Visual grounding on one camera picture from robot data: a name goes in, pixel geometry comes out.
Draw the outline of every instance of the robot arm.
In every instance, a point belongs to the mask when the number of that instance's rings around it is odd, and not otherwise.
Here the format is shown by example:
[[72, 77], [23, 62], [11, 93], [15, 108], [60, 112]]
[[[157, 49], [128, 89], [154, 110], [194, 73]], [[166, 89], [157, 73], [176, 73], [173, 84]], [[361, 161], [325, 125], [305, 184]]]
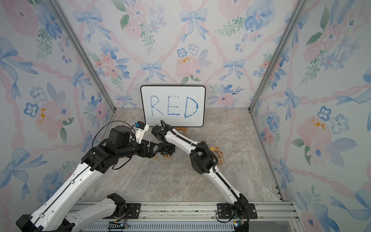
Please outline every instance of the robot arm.
[[205, 142], [196, 142], [188, 139], [173, 127], [161, 121], [162, 127], [154, 126], [152, 134], [162, 143], [171, 143], [190, 156], [193, 169], [199, 174], [205, 175], [223, 194], [229, 206], [239, 217], [249, 218], [246, 207], [248, 200], [236, 190], [223, 176], [217, 167], [218, 159], [209, 150]]

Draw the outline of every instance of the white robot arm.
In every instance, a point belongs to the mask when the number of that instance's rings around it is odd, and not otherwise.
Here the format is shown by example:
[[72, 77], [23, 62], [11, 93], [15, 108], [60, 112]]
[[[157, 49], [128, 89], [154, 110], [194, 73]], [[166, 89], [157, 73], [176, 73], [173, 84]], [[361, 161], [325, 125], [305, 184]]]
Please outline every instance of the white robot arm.
[[142, 140], [148, 125], [140, 121], [135, 124], [135, 134], [127, 126], [111, 129], [109, 138], [84, 155], [58, 191], [32, 215], [22, 215], [16, 225], [22, 232], [78, 232], [108, 216], [120, 219], [128, 213], [128, 208], [125, 200], [116, 193], [87, 209], [68, 212], [85, 190], [111, 166], [114, 167], [119, 158], [128, 157], [130, 160], [134, 155], [152, 158], [157, 152], [173, 153], [175, 146], [189, 154], [194, 170], [211, 180], [237, 216], [248, 218], [247, 199], [221, 174], [217, 167], [218, 159], [206, 143], [192, 141], [164, 121], [161, 123], [161, 127], [152, 128], [152, 134], [161, 141], [159, 144]]

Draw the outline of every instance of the blue bow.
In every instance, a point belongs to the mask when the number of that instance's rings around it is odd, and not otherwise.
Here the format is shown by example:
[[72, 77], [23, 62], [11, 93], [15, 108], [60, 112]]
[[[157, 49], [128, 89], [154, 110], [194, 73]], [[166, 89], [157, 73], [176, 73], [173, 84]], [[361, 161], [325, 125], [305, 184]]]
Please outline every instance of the blue bow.
[[93, 24], [98, 29], [98, 31], [100, 31], [107, 38], [111, 39], [108, 35], [108, 33], [110, 33], [111, 31], [105, 28], [102, 28], [96, 22], [94, 22], [94, 20], [98, 22], [103, 21], [101, 12], [98, 10], [98, 8], [93, 7], [89, 12], [88, 11], [82, 12], [82, 11], [76, 10], [73, 12], [73, 16], [80, 23], [86, 20], [86, 24], [88, 25], [90, 34], [85, 36], [85, 41], [88, 41], [90, 43], [90, 37], [92, 34], [94, 34]]
[[87, 78], [87, 79], [84, 79], [84, 78], [80, 78], [84, 75], [84, 72], [82, 71], [82, 68], [80, 66], [77, 66], [77, 70], [76, 70], [76, 73], [75, 75], [73, 75], [71, 77], [71, 84], [73, 86], [76, 86], [77, 83], [79, 83], [80, 87], [81, 87], [81, 90], [82, 90], [82, 93], [81, 93], [81, 100], [85, 100], [85, 96], [84, 96], [84, 85], [83, 85], [83, 82], [87, 85], [92, 85], [89, 81], [90, 81], [90, 78]]
[[[371, 68], [369, 68], [365, 74], [363, 75], [363, 80], [367, 83], [371, 83]], [[365, 103], [371, 100], [371, 88], [363, 92], [361, 95], [359, 95], [356, 98], [351, 98], [348, 96], [339, 96], [336, 97], [337, 100], [339, 100], [337, 105], [349, 102], [349, 101], [354, 101], [356, 103]], [[371, 110], [368, 114], [368, 121], [367, 121], [367, 130], [371, 130]]]
[[283, 172], [285, 172], [282, 176], [281, 188], [286, 189], [286, 179], [287, 179], [287, 182], [291, 183], [291, 182], [294, 181], [294, 176], [292, 175], [291, 172], [289, 172], [289, 169], [286, 167], [286, 162], [283, 158], [279, 159], [279, 163], [282, 166], [282, 168], [280, 168], [280, 169], [277, 169], [274, 165], [272, 165], [272, 166], [273, 166], [273, 169], [276, 170], [279, 174], [282, 174]]
[[204, 38], [204, 40], [206, 40], [205, 33], [209, 32], [209, 31], [204, 29], [203, 27], [201, 27], [201, 25], [197, 21], [197, 20], [200, 20], [202, 22], [205, 22], [206, 17], [207, 17], [207, 9], [204, 8], [204, 7], [199, 9], [197, 12], [196, 11], [190, 12], [189, 10], [182, 10], [180, 12], [180, 20], [182, 20], [182, 22], [186, 22], [186, 21], [190, 20], [190, 22], [189, 22], [188, 33], [182, 35], [182, 37], [179, 39], [179, 41], [183, 41], [183, 43], [184, 43], [184, 41], [187, 38], [187, 35], [192, 34], [195, 24], [196, 24], [196, 28], [197, 28], [198, 33], [200, 33], [201, 37]]
[[127, 104], [131, 105], [132, 107], [136, 108], [136, 104], [131, 102], [133, 100], [133, 97], [130, 94], [127, 94], [125, 96], [115, 96], [117, 101], [122, 101], [122, 106], [124, 107]]
[[24, 182], [22, 192], [21, 192], [22, 193], [22, 199], [24, 199], [26, 193], [31, 193], [30, 190], [28, 189], [27, 184], [26, 184], [26, 182], [28, 180], [28, 174], [25, 171], [15, 170], [15, 169], [16, 168], [25, 169], [25, 168], [30, 168], [30, 167], [37, 167], [37, 166], [40, 166], [40, 165], [43, 165], [43, 164], [47, 163], [47, 161], [41, 161], [41, 159], [43, 158], [43, 155], [40, 155], [38, 158], [36, 158], [36, 159], [34, 159], [34, 160], [32, 160], [28, 163], [21, 164], [29, 156], [30, 156], [30, 153], [28, 151], [26, 151], [24, 148], [19, 147], [19, 148], [15, 149], [13, 154], [12, 154], [12, 161], [10, 163], [8, 163], [5, 170], [0, 171], [0, 184], [1, 184], [0, 187], [1, 188], [5, 187], [9, 183], [10, 178], [12, 177], [12, 174], [13, 174], [13, 176], [17, 177], [18, 179], [20, 179], [21, 181]]
[[286, 111], [286, 121], [287, 121], [287, 117], [291, 118], [291, 104], [293, 108], [296, 108], [300, 104], [300, 97], [295, 96], [292, 93], [292, 90], [290, 87], [286, 88], [285, 95], [288, 98], [284, 101], [284, 103], [276, 102], [276, 105], [277, 105], [276, 107], [279, 107], [280, 105], [285, 107], [288, 104], [287, 111]]
[[142, 63], [140, 65], [140, 67], [143, 69], [143, 70], [147, 70], [149, 71], [149, 77], [144, 79], [143, 82], [145, 83], [148, 83], [148, 81], [150, 80], [150, 78], [153, 77], [153, 72], [155, 72], [155, 74], [158, 76], [158, 78], [160, 78], [162, 81], [165, 81], [163, 78], [165, 77], [165, 75], [162, 75], [161, 73], [159, 73], [157, 70], [162, 70], [162, 64], [160, 61], [156, 61], [154, 63]]
[[243, 68], [243, 66], [245, 65], [245, 62], [246, 60], [245, 59], [240, 59], [239, 61], [226, 61], [223, 63], [223, 67], [224, 68], [227, 68], [229, 67], [229, 70], [228, 70], [228, 73], [227, 75], [225, 76], [222, 76], [221, 78], [219, 78], [219, 80], [224, 80], [224, 78], [226, 78], [227, 76], [231, 75], [232, 72], [233, 72], [233, 66], [234, 66], [234, 72], [236, 73], [236, 76], [238, 79], [241, 79], [240, 75], [243, 75], [242, 72], [240, 72], [237, 67], [239, 68]]
[[13, 44], [4, 37], [0, 38], [0, 65], [3, 67], [3, 69], [9, 74], [9, 76], [13, 79], [14, 84], [12, 85], [12, 97], [13, 99], [16, 98], [16, 95], [21, 96], [21, 93], [19, 92], [18, 86], [17, 86], [17, 81], [18, 81], [18, 74], [14, 70], [14, 68], [2, 61], [2, 59], [6, 60], [10, 64], [14, 65], [15, 67], [22, 69], [23, 71], [33, 73], [33, 74], [38, 74], [34, 70], [30, 69], [32, 67], [32, 62], [18, 62], [14, 61], [12, 59], [9, 59], [7, 57], [12, 57], [12, 56], [17, 56], [18, 52], [13, 46]]

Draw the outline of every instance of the black cable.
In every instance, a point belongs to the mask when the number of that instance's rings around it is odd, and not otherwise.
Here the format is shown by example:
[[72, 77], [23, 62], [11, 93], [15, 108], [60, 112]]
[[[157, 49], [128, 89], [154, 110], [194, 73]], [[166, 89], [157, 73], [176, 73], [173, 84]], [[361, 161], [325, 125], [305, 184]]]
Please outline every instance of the black cable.
[[132, 129], [132, 130], [134, 131], [134, 133], [135, 133], [135, 130], [133, 129], [133, 126], [130, 126], [127, 122], [124, 122], [124, 121], [121, 121], [121, 120], [115, 120], [115, 121], [109, 122], [109, 123], [107, 123], [106, 125], [104, 125], [104, 126], [103, 126], [99, 131], [98, 131], [98, 133], [94, 136], [93, 141], [92, 141], [92, 154], [94, 153], [94, 140], [95, 140], [96, 136], [99, 134], [99, 132], [100, 132], [101, 130], [103, 130], [103, 128], [105, 128], [108, 124], [113, 123], [113, 122], [123, 122], [123, 123], [126, 123], [129, 127], [131, 127], [131, 129]]
[[113, 169], [113, 170], [118, 170], [118, 169], [122, 168], [122, 167], [123, 167], [123, 166], [124, 166], [125, 164], [127, 164], [127, 163], [128, 163], [128, 162], [129, 162], [130, 160], [131, 160], [131, 158], [132, 158], [132, 157], [130, 157], [130, 158], [129, 158], [129, 160], [128, 160], [128, 161], [126, 161], [126, 162], [125, 162], [125, 163], [124, 163], [123, 165], [121, 165], [120, 167], [118, 167], [118, 168], [114, 169], [114, 167], [115, 167], [115, 166], [116, 166], [116, 164], [117, 164], [117, 163], [116, 163], [115, 165], [113, 165], [113, 166], [112, 166], [112, 169]]

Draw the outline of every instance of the wires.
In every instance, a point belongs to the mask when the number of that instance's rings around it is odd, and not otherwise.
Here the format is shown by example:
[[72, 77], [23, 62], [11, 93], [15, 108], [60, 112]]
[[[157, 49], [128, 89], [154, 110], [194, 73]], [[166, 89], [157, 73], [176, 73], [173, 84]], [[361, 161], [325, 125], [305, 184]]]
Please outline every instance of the wires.
[[128, 160], [128, 161], [126, 161], [126, 162], [125, 162], [125, 163], [124, 163], [123, 165], [121, 165], [120, 167], [118, 167], [118, 168], [114, 169], [114, 167], [115, 167], [115, 166], [116, 166], [116, 164], [117, 164], [117, 163], [116, 163], [115, 165], [113, 165], [113, 166], [112, 166], [112, 169], [113, 169], [113, 170], [118, 170], [118, 169], [122, 168], [122, 167], [123, 167], [123, 166], [124, 166], [125, 164], [127, 164], [127, 163], [128, 163], [128, 162], [129, 162], [130, 160], [131, 160], [131, 158], [132, 158], [132, 157], [130, 157], [130, 158], [129, 158], [129, 160]]
[[98, 133], [94, 136], [94, 138], [93, 138], [93, 141], [92, 141], [92, 154], [94, 153], [94, 140], [95, 140], [95, 138], [96, 138], [96, 136], [99, 134], [99, 132], [101, 131], [101, 130], [103, 130], [103, 128], [105, 128], [108, 124], [110, 124], [110, 123], [113, 123], [113, 122], [123, 122], [123, 123], [126, 123], [133, 131], [134, 131], [134, 133], [135, 133], [135, 130], [133, 129], [133, 126], [130, 126], [127, 122], [124, 122], [124, 121], [121, 121], [121, 120], [115, 120], [115, 121], [112, 121], [112, 122], [109, 122], [109, 123], [107, 123], [106, 125], [104, 125], [99, 131], [98, 131]]
[[[216, 218], [216, 220], [218, 220], [218, 222], [221, 222], [221, 223], [228, 223], [228, 222], [230, 222], [230, 221], [233, 219], [234, 215], [235, 215], [235, 214], [233, 214], [232, 217], [231, 217], [228, 221], [226, 221], [226, 222], [222, 222], [221, 220], [218, 219], [218, 217], [217, 217], [217, 216], [218, 216], [218, 212], [216, 212], [216, 214], [215, 214], [215, 218]], [[245, 216], [243, 216], [242, 219], [239, 219], [239, 220], [236, 221], [236, 222], [240, 222], [240, 221], [242, 221], [244, 218], [245, 218]]]

